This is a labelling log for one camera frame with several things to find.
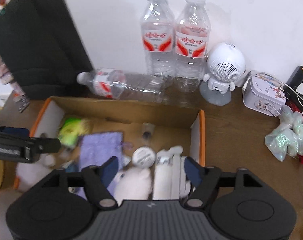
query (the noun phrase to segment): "white tin box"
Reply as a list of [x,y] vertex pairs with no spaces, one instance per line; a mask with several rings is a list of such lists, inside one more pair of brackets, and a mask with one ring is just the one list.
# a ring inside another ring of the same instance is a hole
[[286,96],[277,80],[258,73],[249,80],[243,93],[243,102],[250,109],[270,116],[278,116],[281,114],[280,108],[286,103]]

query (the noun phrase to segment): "gray ribbed panel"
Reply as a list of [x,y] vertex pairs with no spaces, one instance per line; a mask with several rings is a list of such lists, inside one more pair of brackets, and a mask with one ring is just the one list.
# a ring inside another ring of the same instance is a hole
[[101,212],[92,226],[74,240],[227,240],[205,215],[172,201],[125,201]]

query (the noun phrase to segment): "gray round base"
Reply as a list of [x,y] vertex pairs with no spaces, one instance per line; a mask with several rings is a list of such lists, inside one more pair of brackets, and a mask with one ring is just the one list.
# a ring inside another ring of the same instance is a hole
[[221,94],[217,90],[209,90],[207,82],[202,82],[199,86],[200,94],[208,102],[216,106],[224,106],[231,101],[231,91],[227,90]]

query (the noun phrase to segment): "plastic bottle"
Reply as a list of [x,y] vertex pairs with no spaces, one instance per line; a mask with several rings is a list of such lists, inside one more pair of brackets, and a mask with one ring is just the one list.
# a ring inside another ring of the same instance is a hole
[[186,0],[176,21],[175,86],[183,92],[194,92],[203,75],[211,25],[205,10],[206,0]]
[[99,68],[90,73],[82,72],[77,82],[86,85],[98,96],[160,103],[163,98],[164,81],[160,77]]
[[147,0],[148,5],[141,18],[141,35],[149,74],[160,76],[165,86],[173,83],[173,12],[167,0]]

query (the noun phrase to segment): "bottle label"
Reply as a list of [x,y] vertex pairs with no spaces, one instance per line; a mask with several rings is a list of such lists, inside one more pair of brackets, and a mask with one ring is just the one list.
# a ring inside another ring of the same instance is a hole
[[176,53],[186,57],[203,58],[207,47],[207,37],[197,37],[176,32]]
[[93,81],[93,87],[99,96],[112,98],[110,82],[108,81],[109,74],[113,72],[111,68],[101,68],[97,71]]
[[170,52],[173,49],[172,29],[165,31],[144,30],[142,41],[145,50],[154,52]]

